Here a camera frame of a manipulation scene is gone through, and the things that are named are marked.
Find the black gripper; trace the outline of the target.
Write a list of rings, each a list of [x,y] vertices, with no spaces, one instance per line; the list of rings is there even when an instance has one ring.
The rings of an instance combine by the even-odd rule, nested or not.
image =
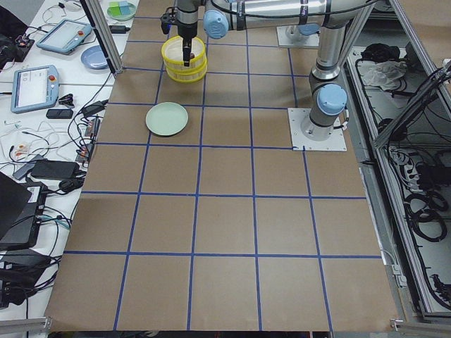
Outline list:
[[[190,54],[192,52],[192,40],[197,36],[197,13],[174,12],[164,13],[161,17],[162,32],[167,35],[170,27],[178,28],[178,35],[183,38],[183,65],[190,66]]]

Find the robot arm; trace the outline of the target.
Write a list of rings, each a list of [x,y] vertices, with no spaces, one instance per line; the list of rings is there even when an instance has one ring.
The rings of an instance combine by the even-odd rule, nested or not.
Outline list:
[[[176,1],[161,16],[161,29],[169,33],[176,27],[182,39],[183,65],[190,66],[192,40],[197,36],[199,8],[204,8],[202,27],[212,39],[221,39],[230,31],[270,27],[303,27],[307,33],[319,33],[317,57],[309,81],[311,91],[329,85],[341,71],[340,57],[345,51],[346,27],[374,1]]]

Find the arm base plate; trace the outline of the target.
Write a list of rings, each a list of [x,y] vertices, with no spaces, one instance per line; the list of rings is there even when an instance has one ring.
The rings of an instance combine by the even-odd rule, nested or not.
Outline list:
[[[282,48],[317,49],[320,27],[316,24],[276,28],[278,45]]]
[[[288,121],[294,151],[346,151],[339,117],[329,127],[319,127],[310,120],[310,108],[289,108]]]

